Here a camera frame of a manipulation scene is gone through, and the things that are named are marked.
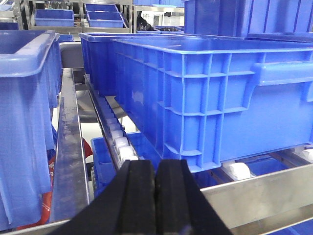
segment white roller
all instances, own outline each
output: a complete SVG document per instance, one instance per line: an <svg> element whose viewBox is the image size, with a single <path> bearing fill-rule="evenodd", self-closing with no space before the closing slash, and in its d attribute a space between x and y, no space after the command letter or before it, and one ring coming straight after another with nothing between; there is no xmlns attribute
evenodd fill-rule
<svg viewBox="0 0 313 235"><path fill-rule="evenodd" d="M128 145L129 145L129 144L128 144L128 140L127 140L126 137L116 138L116 139L114 140L114 142L115 142L115 146L116 146L117 152L118 152L118 149L119 149L120 147L124 147L124 146L128 146Z"/></svg>
<svg viewBox="0 0 313 235"><path fill-rule="evenodd" d="M109 129L110 131L117 131L121 129L121 125L118 123L114 123L114 124L109 124Z"/></svg>
<svg viewBox="0 0 313 235"><path fill-rule="evenodd" d="M132 146L120 147L118 150L121 160L134 155L134 148Z"/></svg>
<svg viewBox="0 0 313 235"><path fill-rule="evenodd" d="M117 119L116 118L108 118L107 119L107 124L109 125L109 124L115 124L115 123L117 123Z"/></svg>
<svg viewBox="0 0 313 235"><path fill-rule="evenodd" d="M299 154L299 156L311 163L313 163L313 149L305 149Z"/></svg>
<svg viewBox="0 0 313 235"><path fill-rule="evenodd" d="M122 164L123 164L126 160L138 161L139 159L138 159L137 156L130 156L130 157L127 157L127 158L123 158L123 159L121 159Z"/></svg>
<svg viewBox="0 0 313 235"><path fill-rule="evenodd" d="M231 163L224 165L226 173L235 180L243 180L251 177L249 167L244 163Z"/></svg>
<svg viewBox="0 0 313 235"><path fill-rule="evenodd" d="M111 131L112 140L115 140L116 138L120 138L124 136L124 133L121 130L117 131Z"/></svg>

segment blue crate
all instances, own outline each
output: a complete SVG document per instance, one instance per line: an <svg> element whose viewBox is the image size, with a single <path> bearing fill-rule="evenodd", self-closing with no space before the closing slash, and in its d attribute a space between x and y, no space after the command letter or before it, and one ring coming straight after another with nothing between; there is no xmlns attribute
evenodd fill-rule
<svg viewBox="0 0 313 235"><path fill-rule="evenodd" d="M311 142L313 48L210 38L113 40L117 101L192 172Z"/></svg>
<svg viewBox="0 0 313 235"><path fill-rule="evenodd" d="M249 33L247 39L313 43L313 33Z"/></svg>
<svg viewBox="0 0 313 235"><path fill-rule="evenodd" d="M19 24L14 22L0 22L0 30L19 30Z"/></svg>
<svg viewBox="0 0 313 235"><path fill-rule="evenodd" d="M87 19L90 27L122 28L124 20L119 12L88 11Z"/></svg>
<svg viewBox="0 0 313 235"><path fill-rule="evenodd" d="M90 80L101 97L116 95L116 58L111 40L141 36L154 36L154 34L151 34L151 32L146 34L80 34L85 71L90 74Z"/></svg>
<svg viewBox="0 0 313 235"><path fill-rule="evenodd" d="M103 137L91 140L93 152L94 175L97 185L95 196L102 192L114 178L116 172L110 157L110 153Z"/></svg>
<svg viewBox="0 0 313 235"><path fill-rule="evenodd" d="M161 157L148 139L141 132L128 133L127 137L135 148L137 155L145 160L150 160L154 169L157 170Z"/></svg>
<svg viewBox="0 0 313 235"><path fill-rule="evenodd" d="M186 33L245 37L249 32L310 32L312 28L313 0L183 2Z"/></svg>
<svg viewBox="0 0 313 235"><path fill-rule="evenodd" d="M173 5L177 7L184 7L184 3L181 0L160 0L161 5Z"/></svg>
<svg viewBox="0 0 313 235"><path fill-rule="evenodd" d="M86 11L110 11L118 12L116 5L114 4L96 4L96 3L86 3Z"/></svg>
<svg viewBox="0 0 313 235"><path fill-rule="evenodd" d="M59 43L65 43L65 42L74 42L73 35L70 35L70 34L60 34Z"/></svg>
<svg viewBox="0 0 313 235"><path fill-rule="evenodd" d="M0 5L0 11L10 11L12 9L12 5Z"/></svg>
<svg viewBox="0 0 313 235"><path fill-rule="evenodd" d="M0 32L0 231L37 222L41 194L50 191L46 150L54 148L49 89L60 75L52 64L60 56L57 40L53 31Z"/></svg>
<svg viewBox="0 0 313 235"><path fill-rule="evenodd" d="M72 10L42 10L35 12L36 26L74 26Z"/></svg>
<svg viewBox="0 0 313 235"><path fill-rule="evenodd" d="M133 0L133 5L152 6L159 4L159 0Z"/></svg>

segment metal bar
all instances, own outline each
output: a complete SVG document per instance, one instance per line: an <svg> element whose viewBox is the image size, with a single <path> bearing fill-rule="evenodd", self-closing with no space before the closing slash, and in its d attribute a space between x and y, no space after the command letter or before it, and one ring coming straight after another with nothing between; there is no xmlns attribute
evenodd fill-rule
<svg viewBox="0 0 313 235"><path fill-rule="evenodd" d="M6 233L5 235L45 235L59 228L61 225L65 224L68 221L68 219L61 220L58 222L44 224L29 229L22 229L15 232Z"/></svg>
<svg viewBox="0 0 313 235"><path fill-rule="evenodd" d="M312 178L310 164L202 192L234 235L259 235L313 218Z"/></svg>
<svg viewBox="0 0 313 235"><path fill-rule="evenodd" d="M72 218L88 204L88 178L73 71L63 69L50 221Z"/></svg>
<svg viewBox="0 0 313 235"><path fill-rule="evenodd" d="M88 89L90 97L91 97L92 104L93 104L95 112L97 114L102 135L103 135L105 141L107 142L107 146L108 146L108 149L110 152L110 156L111 156L114 168L115 168L115 170L118 170L121 168L121 162L118 158L118 154L116 152L116 149L114 148L113 141L110 138L110 132L108 130L108 127L106 126L105 117L103 116L103 114L101 112L101 106L99 104L99 98L100 97L97 93L94 92L94 90L93 90L93 88L89 82L89 79L87 77L85 77L85 85L87 86L87 89Z"/></svg>
<svg viewBox="0 0 313 235"><path fill-rule="evenodd" d="M290 150L283 150L283 151L278 151L275 153L269 153L268 155L279 160L280 162L282 162L288 167L297 167L297 166L311 164L310 162L304 160L303 158L300 158L298 155L292 153Z"/></svg>

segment crate handle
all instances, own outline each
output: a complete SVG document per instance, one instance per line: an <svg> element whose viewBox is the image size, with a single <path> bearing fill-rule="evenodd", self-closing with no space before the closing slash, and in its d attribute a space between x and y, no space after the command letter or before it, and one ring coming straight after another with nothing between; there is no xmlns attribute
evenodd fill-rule
<svg viewBox="0 0 313 235"><path fill-rule="evenodd" d="M258 86L270 86L313 81L312 61L255 63L251 70Z"/></svg>

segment metal frame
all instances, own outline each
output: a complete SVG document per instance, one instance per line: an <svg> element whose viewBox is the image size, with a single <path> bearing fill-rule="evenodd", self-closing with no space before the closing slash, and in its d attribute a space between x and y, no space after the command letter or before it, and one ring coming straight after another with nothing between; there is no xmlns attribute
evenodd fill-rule
<svg viewBox="0 0 313 235"><path fill-rule="evenodd" d="M162 11L162 12L177 12L184 13L184 7L156 7L156 6L138 6L133 5L134 12L134 33L137 33L137 13L138 11Z"/></svg>
<svg viewBox="0 0 313 235"><path fill-rule="evenodd" d="M4 5L8 0L3 0L0 5ZM22 12L25 9L25 4L23 0L14 0L13 7L10 11L0 11L0 21L5 22L17 22L19 29L23 28Z"/></svg>
<svg viewBox="0 0 313 235"><path fill-rule="evenodd" d="M27 5L26 18L28 23L28 28L32 30L54 30L58 33L69 33L69 34L78 34L85 32L109 32L109 33L131 33L132 32L132 23L133 23L133 14L132 14L132 5L133 0L67 0L68 2L77 2L79 6L79 17L80 17L80 26L75 27L65 27L65 26L35 26L34 12L36 10L36 3L44 3L42 0L31 0L33 4L33 12L30 11L29 1L25 0ZM129 25L130 27L126 28L95 28L95 27L86 27L84 19L84 3L112 3L120 4L121 6L128 6L129 8Z"/></svg>

